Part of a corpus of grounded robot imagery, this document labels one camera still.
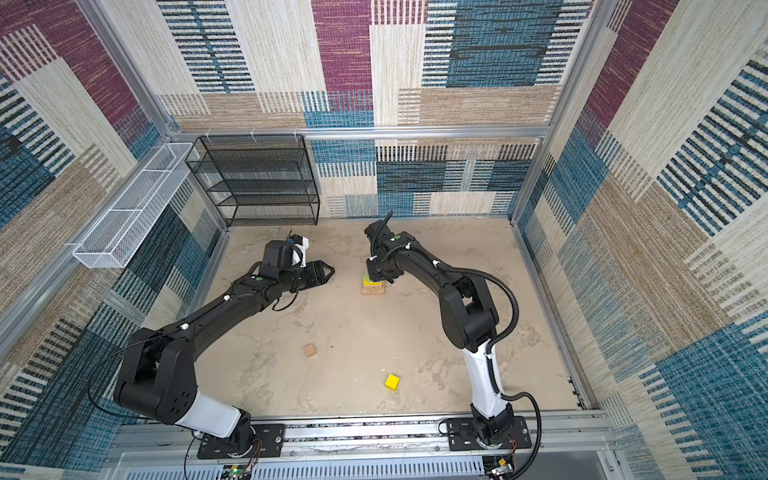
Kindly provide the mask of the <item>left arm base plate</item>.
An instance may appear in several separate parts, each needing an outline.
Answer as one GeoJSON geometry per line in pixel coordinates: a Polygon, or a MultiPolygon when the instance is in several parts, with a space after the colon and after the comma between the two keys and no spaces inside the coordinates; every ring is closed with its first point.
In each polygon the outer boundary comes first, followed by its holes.
{"type": "Polygon", "coordinates": [[[251,424],[238,427],[228,438],[204,434],[198,447],[198,460],[277,458],[283,448],[284,424],[251,424]]]}

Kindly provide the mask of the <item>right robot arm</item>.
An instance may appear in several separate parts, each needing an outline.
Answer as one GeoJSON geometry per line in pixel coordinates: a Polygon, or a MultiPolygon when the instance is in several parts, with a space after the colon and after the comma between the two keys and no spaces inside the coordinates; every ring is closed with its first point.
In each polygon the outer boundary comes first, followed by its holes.
{"type": "Polygon", "coordinates": [[[512,331],[519,318],[514,295],[509,326],[497,331],[499,314],[488,284],[502,282],[480,270],[453,267],[431,252],[410,233],[394,233],[386,218],[364,230],[370,243],[366,260],[369,278],[394,282],[408,273],[426,285],[437,297],[443,332],[462,352],[472,389],[471,412],[479,442],[485,446],[502,443],[510,433],[514,409],[505,398],[500,380],[496,345],[512,331]]]}

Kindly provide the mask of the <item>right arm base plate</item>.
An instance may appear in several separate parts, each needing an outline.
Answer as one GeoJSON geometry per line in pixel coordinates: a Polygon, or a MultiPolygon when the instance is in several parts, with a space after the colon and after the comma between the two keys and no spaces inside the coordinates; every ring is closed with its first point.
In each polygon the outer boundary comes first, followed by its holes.
{"type": "Polygon", "coordinates": [[[530,430],[522,416],[515,416],[512,426],[501,440],[490,444],[479,439],[470,417],[443,419],[438,423],[437,429],[448,439],[450,451],[531,449],[533,446],[530,430]]]}

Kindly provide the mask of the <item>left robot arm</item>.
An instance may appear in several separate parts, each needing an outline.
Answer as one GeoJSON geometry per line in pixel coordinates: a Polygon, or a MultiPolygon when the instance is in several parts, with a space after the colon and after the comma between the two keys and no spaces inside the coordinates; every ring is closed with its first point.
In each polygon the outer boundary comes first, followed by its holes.
{"type": "Polygon", "coordinates": [[[329,281],[334,268],[321,260],[308,260],[308,248],[308,239],[300,235],[272,240],[262,260],[219,297],[160,329],[136,331],[122,357],[114,402],[162,424],[200,432],[208,446],[224,457],[251,452],[256,433],[250,414],[203,393],[195,363],[213,343],[276,304],[283,294],[297,294],[329,281]]]}

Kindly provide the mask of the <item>natural wood block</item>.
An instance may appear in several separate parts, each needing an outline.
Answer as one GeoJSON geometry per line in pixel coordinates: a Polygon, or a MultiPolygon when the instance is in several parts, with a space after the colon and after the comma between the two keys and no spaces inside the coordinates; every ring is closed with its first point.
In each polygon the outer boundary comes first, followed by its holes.
{"type": "Polygon", "coordinates": [[[384,295],[386,293],[386,287],[381,284],[376,284],[376,285],[364,284],[361,287],[361,293],[365,296],[384,295]]]}

